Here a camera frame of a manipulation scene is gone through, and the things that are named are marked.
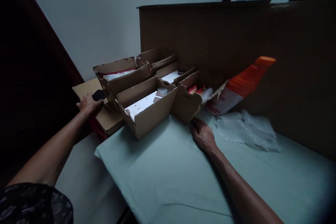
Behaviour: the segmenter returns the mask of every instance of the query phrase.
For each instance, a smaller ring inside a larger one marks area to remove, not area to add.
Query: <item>person's right hand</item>
[[[192,122],[194,126],[190,126],[190,131],[194,137],[194,141],[205,152],[209,153],[218,149],[212,128],[201,119],[194,118]]]

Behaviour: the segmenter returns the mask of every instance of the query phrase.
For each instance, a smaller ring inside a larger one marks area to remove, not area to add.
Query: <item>black object in hand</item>
[[[99,100],[104,100],[106,98],[105,92],[101,89],[98,89],[93,95],[93,99],[97,102]]]

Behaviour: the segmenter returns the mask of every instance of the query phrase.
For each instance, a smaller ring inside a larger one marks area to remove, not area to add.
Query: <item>orange bottle cap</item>
[[[271,65],[273,65],[276,62],[276,59],[274,58],[270,58],[270,57],[265,57],[265,56],[261,56],[259,58],[257,58],[257,60],[254,62],[255,66],[259,66],[259,67],[270,67]]]

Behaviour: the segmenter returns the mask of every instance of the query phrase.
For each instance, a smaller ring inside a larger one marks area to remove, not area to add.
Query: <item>human arm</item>
[[[103,104],[103,100],[94,101],[92,93],[84,96],[80,103],[76,104],[79,113],[29,159],[7,186],[24,182],[54,186],[82,126]]]
[[[195,142],[215,164],[244,223],[283,223],[219,150],[211,127],[197,118],[193,122],[190,130]]]

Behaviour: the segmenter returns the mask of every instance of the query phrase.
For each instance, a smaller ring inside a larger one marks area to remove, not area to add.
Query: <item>dark fabric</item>
[[[0,223],[73,223],[70,200],[54,187],[22,183],[0,192]]]

